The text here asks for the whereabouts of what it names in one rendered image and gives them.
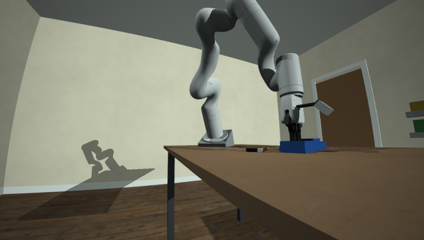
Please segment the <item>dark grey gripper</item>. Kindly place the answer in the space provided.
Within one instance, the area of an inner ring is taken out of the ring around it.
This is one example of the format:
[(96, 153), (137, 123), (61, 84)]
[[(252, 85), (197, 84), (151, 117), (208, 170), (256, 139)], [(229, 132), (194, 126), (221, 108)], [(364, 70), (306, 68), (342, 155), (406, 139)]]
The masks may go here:
[(303, 95), (301, 93), (287, 94), (280, 100), (280, 118), (281, 122), (288, 127), (290, 141), (302, 141), (301, 127), (305, 122), (303, 107), (297, 107), (302, 104)]

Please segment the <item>blue open-top bin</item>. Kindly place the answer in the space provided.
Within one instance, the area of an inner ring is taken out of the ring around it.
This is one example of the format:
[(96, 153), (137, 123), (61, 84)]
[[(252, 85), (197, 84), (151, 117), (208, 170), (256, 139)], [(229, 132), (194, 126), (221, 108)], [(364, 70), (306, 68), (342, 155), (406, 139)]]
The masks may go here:
[(281, 153), (307, 154), (327, 149), (326, 141), (320, 138), (305, 138), (301, 141), (280, 141)]

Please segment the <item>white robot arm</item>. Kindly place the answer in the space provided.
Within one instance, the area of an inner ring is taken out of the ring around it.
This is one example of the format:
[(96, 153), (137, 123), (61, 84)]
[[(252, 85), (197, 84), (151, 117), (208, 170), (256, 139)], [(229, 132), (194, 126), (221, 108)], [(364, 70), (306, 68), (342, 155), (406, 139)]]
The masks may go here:
[(190, 95), (197, 100), (206, 98), (201, 107), (206, 134), (203, 140), (216, 143), (224, 140), (228, 132), (222, 129), (218, 101), (222, 91), (221, 82), (210, 77), (215, 71), (220, 48), (215, 32), (233, 29), (238, 19), (258, 48), (258, 69), (273, 92), (279, 97), (304, 94), (299, 56), (286, 53), (276, 60), (274, 54), (280, 37), (256, 0), (226, 0), (225, 10), (203, 8), (195, 17), (195, 29), (202, 43), (201, 61), (189, 87)]

